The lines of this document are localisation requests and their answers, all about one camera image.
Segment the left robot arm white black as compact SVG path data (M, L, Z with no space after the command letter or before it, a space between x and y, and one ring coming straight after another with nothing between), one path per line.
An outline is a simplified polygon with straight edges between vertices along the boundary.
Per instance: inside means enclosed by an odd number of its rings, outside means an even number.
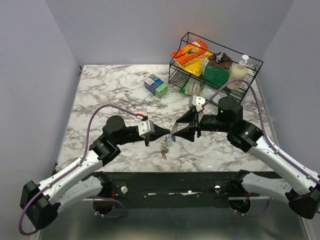
M30 180L23 186L19 232L27 235L22 228L24 217L39 231L50 225L64 208L86 198L107 197L111 185L99 178L98 170L120 154L119 146L140 141L148 144L169 133L170 130L154 124L147 116L138 115L134 126L126 126L119 115L109 117L101 136L92 144L85 144L81 157L51 177L39 183Z

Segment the metal disc with keyrings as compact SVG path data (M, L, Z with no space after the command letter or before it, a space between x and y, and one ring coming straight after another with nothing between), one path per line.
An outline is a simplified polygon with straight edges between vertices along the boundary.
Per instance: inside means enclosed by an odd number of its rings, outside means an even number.
M164 136L164 139L162 140L160 144L160 152L161 152L161 157L163 159L167 159L167 153L170 151L170 147L173 144L171 135L174 134L178 130L178 123L174 123L172 129L170 130L170 134L167 134Z

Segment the blue tag key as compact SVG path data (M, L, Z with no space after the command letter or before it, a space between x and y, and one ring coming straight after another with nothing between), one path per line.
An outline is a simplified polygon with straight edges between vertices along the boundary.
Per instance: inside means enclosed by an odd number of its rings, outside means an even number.
M172 139L173 142L176 142L176 137L175 137L174 134L171 135L171 139Z

